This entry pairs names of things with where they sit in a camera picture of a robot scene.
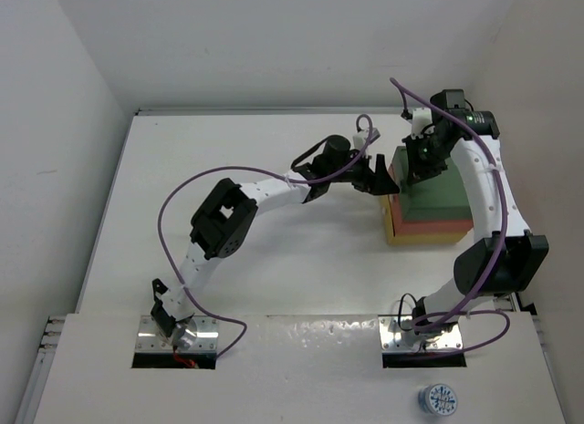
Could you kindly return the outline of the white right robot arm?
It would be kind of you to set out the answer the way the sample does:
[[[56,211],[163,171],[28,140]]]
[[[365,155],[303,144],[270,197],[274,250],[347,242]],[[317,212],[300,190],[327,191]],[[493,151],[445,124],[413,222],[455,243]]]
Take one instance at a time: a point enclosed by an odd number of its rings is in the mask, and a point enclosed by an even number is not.
[[[411,124],[403,139],[407,181],[424,185],[447,171],[450,160],[461,176],[474,231],[473,245],[454,261],[452,278],[415,306],[412,330],[429,334],[484,302],[525,291],[549,244],[532,233],[517,207],[490,112],[454,109],[442,116],[416,109]]]

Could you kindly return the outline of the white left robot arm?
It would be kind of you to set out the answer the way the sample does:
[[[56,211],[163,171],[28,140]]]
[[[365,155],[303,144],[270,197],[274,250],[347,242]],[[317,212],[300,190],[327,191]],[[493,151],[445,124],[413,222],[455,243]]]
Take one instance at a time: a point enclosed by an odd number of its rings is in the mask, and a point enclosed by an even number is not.
[[[312,202],[333,183],[348,183],[372,196],[397,192],[383,155],[371,159],[367,154],[379,136],[377,129],[360,130],[351,140],[330,135],[296,157],[284,174],[265,171],[263,180],[248,183],[219,180],[191,219],[184,260],[170,262],[177,284],[167,285],[159,279],[152,283],[151,315],[162,333],[175,336],[180,324],[199,310],[195,293],[208,283],[223,259],[242,247],[255,218],[288,205]]]

